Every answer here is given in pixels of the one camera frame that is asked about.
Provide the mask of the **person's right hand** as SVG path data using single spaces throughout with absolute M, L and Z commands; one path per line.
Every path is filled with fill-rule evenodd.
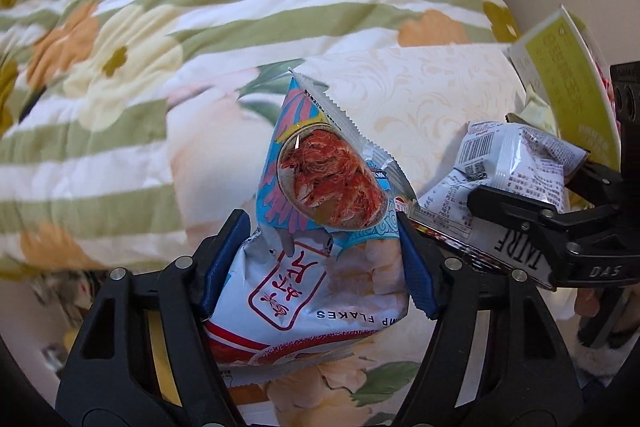
M 639 330 L 639 285 L 579 289 L 575 311 L 584 347 L 620 349 Z

